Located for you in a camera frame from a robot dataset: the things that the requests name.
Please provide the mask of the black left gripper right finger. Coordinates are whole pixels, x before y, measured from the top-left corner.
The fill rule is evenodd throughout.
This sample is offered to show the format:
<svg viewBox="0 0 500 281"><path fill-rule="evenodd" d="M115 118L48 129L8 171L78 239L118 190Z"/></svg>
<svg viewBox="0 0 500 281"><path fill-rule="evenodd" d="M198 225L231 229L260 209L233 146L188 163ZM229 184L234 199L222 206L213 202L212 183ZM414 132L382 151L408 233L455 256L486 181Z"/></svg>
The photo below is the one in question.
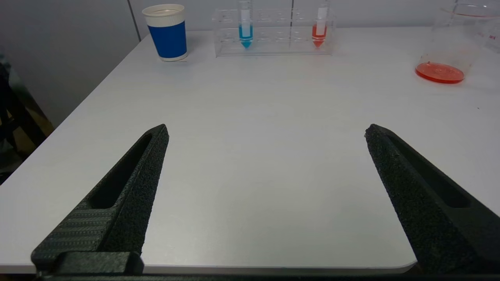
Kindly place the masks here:
<svg viewBox="0 0 500 281"><path fill-rule="evenodd" d="M365 139L423 272L499 274L499 216L391 130L372 124Z"/></svg>

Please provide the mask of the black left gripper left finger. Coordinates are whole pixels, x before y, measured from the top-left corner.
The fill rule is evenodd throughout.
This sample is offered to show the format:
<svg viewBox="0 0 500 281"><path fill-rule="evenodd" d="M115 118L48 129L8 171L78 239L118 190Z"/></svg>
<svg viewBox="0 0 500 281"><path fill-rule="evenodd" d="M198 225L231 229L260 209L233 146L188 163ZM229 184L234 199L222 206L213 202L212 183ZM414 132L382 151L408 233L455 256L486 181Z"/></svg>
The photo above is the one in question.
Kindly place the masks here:
<svg viewBox="0 0 500 281"><path fill-rule="evenodd" d="M166 125L147 130L32 251L36 270L48 272L68 251L140 254L168 142Z"/></svg>

